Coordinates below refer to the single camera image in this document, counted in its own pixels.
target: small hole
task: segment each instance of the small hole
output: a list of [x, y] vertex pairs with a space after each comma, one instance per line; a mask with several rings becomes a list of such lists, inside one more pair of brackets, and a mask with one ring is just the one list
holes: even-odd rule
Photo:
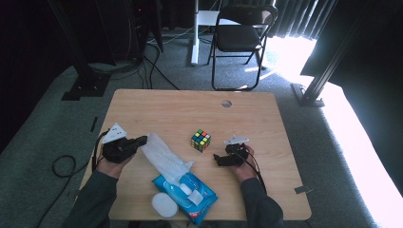
[[230, 101], [228, 101], [228, 100], [224, 100], [224, 101], [221, 102], [221, 105], [223, 107], [230, 107], [232, 105], [232, 103]]

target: hand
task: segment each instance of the hand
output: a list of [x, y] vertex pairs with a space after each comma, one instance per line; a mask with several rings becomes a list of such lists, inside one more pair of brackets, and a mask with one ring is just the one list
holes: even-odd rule
[[[245, 145], [245, 147], [246, 147], [246, 150], [251, 155], [254, 155], [255, 151], [250, 146]], [[252, 156], [249, 155], [247, 161], [250, 164], [252, 164], [252, 166], [256, 169], [256, 165], [255, 165], [255, 162], [253, 161]], [[246, 162], [244, 162], [241, 166], [237, 166], [237, 165], [229, 166], [229, 169], [235, 174], [235, 176], [237, 176], [237, 179], [240, 183], [242, 183], [245, 180], [256, 177], [255, 171]]]
[[107, 174], [111, 178], [118, 179], [121, 176], [122, 170], [124, 169], [125, 165], [127, 165], [131, 161], [131, 159], [133, 159], [133, 157], [134, 155], [122, 161], [121, 163], [115, 163], [108, 161], [102, 155], [100, 155], [100, 158], [98, 158], [97, 170], [101, 173]]

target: folding chair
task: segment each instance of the folding chair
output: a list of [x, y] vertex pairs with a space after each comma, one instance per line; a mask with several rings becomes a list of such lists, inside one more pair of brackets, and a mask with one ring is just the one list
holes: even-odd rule
[[[221, 9], [217, 17], [207, 61], [209, 65], [210, 58], [213, 58], [211, 85], [214, 89], [223, 91], [252, 90], [258, 85], [261, 63], [266, 49], [267, 33], [270, 27], [275, 24], [277, 16], [278, 10], [274, 6], [230, 5]], [[231, 21], [233, 24], [223, 24], [222, 20], [224, 19]], [[216, 49], [222, 52], [251, 52], [251, 54], [217, 56]], [[258, 76], [253, 86], [243, 88], [218, 88], [215, 86], [216, 59], [218, 57], [248, 57], [245, 63], [247, 65], [252, 56], [259, 53], [259, 51], [261, 51], [261, 56], [258, 59]]]

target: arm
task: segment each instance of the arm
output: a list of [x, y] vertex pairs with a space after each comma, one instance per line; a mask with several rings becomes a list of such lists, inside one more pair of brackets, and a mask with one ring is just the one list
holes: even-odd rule
[[245, 180], [240, 185], [245, 202], [248, 227], [283, 227], [281, 207], [268, 197], [256, 178]]
[[[250, 146], [245, 146], [253, 155], [254, 150]], [[247, 160], [255, 165], [251, 156]], [[246, 163], [241, 166], [231, 166], [230, 169], [240, 182], [248, 227], [283, 227], [282, 209], [264, 193], [255, 171]]]
[[99, 160], [97, 170], [92, 173], [81, 190], [62, 227], [91, 228], [103, 225], [116, 199], [118, 179], [132, 158], [133, 156], [122, 163]]

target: curtain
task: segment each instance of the curtain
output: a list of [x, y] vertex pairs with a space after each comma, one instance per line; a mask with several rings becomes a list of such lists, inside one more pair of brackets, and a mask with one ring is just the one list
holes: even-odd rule
[[271, 36], [317, 40], [337, 0], [277, 0], [278, 19]]

